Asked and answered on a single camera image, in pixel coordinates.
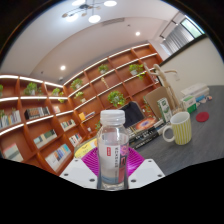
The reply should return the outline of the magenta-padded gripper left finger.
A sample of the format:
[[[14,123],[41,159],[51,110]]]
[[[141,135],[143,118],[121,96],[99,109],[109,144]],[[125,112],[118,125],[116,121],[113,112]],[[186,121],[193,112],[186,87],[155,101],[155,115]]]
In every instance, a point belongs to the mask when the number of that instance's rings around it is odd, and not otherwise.
[[[97,149],[94,148],[82,158],[74,158],[60,177],[75,184],[96,184],[99,171]]]

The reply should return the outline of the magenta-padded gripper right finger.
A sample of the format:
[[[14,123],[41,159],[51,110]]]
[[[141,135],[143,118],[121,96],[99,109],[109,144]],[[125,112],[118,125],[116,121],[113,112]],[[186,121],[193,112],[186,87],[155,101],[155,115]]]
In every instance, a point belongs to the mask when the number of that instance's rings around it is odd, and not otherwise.
[[[132,148],[127,159],[127,174],[129,187],[143,187],[165,176],[153,159],[144,159]]]

